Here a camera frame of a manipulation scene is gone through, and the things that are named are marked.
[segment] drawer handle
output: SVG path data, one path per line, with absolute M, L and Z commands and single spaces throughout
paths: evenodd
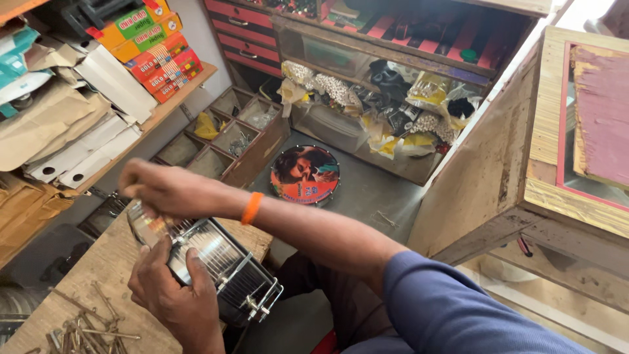
M 242 49 L 240 50 L 240 55 L 242 55 L 242 56 L 243 56 L 243 57 L 245 57 L 245 58 L 249 58 L 249 59 L 255 59 L 255 58 L 257 58 L 257 57 L 258 57 L 258 56 L 257 56 L 257 55 L 255 55 L 255 54 L 253 54 L 253 55 L 247 54 L 247 53 L 246 53 L 244 50 L 242 50 Z
M 236 25 L 236 26 L 244 27 L 244 26 L 248 26 L 249 25 L 249 22 L 247 22 L 247 21 L 238 21 L 238 20 L 234 19 L 233 17 L 230 17 L 229 21 L 231 23 L 233 23 L 234 25 Z

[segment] dark trousers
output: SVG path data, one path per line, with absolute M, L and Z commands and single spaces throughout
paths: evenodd
M 332 308 L 339 350 L 377 336 L 395 336 L 382 300 L 361 280 L 313 263 L 297 252 L 279 268 L 280 300 L 323 290 Z

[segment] concrete floor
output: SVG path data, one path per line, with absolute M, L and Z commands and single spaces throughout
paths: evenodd
M 421 187 L 294 130 L 280 153 L 295 145 L 323 147 L 340 163 L 342 184 L 334 199 L 323 208 L 364 222 L 397 242 L 406 243 L 420 206 Z M 270 167 L 280 153 L 258 175 L 250 190 L 273 195 Z M 392 226 L 377 211 L 398 226 Z M 275 239 L 270 254 L 283 263 L 295 251 Z M 317 290 L 276 303 L 264 322 L 249 326 L 235 353 L 308 354 L 331 329 L 330 303 Z

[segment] orange wristband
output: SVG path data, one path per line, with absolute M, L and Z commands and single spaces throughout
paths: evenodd
M 258 215 L 258 210 L 260 209 L 260 201 L 264 194 L 260 192 L 253 192 L 251 194 L 251 199 L 247 203 L 245 210 L 242 212 L 242 219 L 240 223 L 243 225 L 251 225 L 255 220 L 255 216 Z

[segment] red drawer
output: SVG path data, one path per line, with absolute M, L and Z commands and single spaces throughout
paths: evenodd
M 215 0 L 205 0 L 205 5 L 217 29 L 277 46 L 269 15 Z
M 282 76 L 279 54 L 275 50 L 244 42 L 223 33 L 218 33 L 218 40 L 221 42 L 225 56 L 229 59 L 269 74 Z

